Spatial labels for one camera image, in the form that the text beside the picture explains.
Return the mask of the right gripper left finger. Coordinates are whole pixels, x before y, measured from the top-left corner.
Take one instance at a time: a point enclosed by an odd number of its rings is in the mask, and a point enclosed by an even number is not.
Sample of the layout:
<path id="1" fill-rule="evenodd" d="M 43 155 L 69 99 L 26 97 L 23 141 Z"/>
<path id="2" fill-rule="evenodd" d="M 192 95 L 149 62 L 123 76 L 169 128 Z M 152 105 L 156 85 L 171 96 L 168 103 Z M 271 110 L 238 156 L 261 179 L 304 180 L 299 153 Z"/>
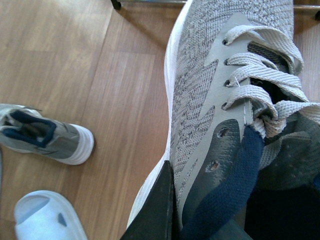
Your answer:
<path id="1" fill-rule="evenodd" d="M 174 176 L 168 160 L 163 163 L 146 201 L 121 239 L 178 239 Z"/>

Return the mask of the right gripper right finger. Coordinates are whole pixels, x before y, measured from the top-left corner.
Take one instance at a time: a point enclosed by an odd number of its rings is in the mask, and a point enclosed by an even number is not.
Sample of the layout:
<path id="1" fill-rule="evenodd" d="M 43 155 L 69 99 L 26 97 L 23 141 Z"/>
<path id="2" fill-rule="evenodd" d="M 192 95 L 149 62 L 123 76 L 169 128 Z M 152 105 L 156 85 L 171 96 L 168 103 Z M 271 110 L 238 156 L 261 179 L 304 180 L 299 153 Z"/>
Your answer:
<path id="1" fill-rule="evenodd" d="M 320 192 L 306 185 L 256 190 L 247 202 L 244 230 L 254 240 L 318 240 Z"/>

